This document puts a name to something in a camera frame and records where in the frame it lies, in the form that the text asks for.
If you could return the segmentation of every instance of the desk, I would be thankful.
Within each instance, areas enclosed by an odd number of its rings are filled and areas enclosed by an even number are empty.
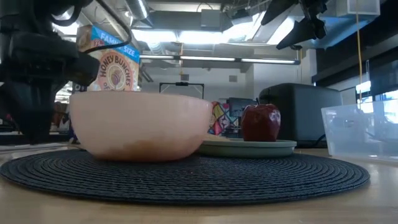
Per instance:
[[[328,156],[325,149],[296,153]],[[32,152],[0,155],[0,163]],[[366,168],[371,183],[360,189],[298,202],[243,207],[160,207],[76,200],[42,194],[0,179],[2,224],[208,224],[208,223],[396,223],[398,164],[348,162]]]

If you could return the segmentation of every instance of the green plate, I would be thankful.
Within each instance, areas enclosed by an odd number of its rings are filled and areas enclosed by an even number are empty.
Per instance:
[[[237,158],[284,157],[293,153],[295,141],[245,142],[242,139],[231,141],[204,141],[197,153],[207,156]]]

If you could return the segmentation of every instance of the placemat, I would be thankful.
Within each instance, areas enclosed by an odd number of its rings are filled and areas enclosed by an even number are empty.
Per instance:
[[[77,198],[171,205],[244,205],[301,200],[355,189],[360,166],[294,154],[279,159],[194,155],[156,164],[96,160],[84,150],[11,160],[0,174],[24,187]]]

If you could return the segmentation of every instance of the wooden table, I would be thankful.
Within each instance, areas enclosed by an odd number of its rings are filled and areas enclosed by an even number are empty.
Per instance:
[[[325,149],[296,152],[328,155]],[[0,163],[26,154],[32,153],[0,155]],[[160,207],[76,200],[23,189],[0,179],[0,223],[397,223],[398,164],[345,160],[366,168],[371,183],[329,197],[242,207]]]

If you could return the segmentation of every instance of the cereal box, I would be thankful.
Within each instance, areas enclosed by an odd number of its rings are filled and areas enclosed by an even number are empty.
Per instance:
[[[95,26],[79,28],[76,38],[76,43],[81,52],[92,47],[120,42],[119,39]],[[116,49],[97,50],[90,55],[99,60],[100,66],[97,79],[87,87],[87,91],[137,90],[139,51],[134,47],[126,45]]]

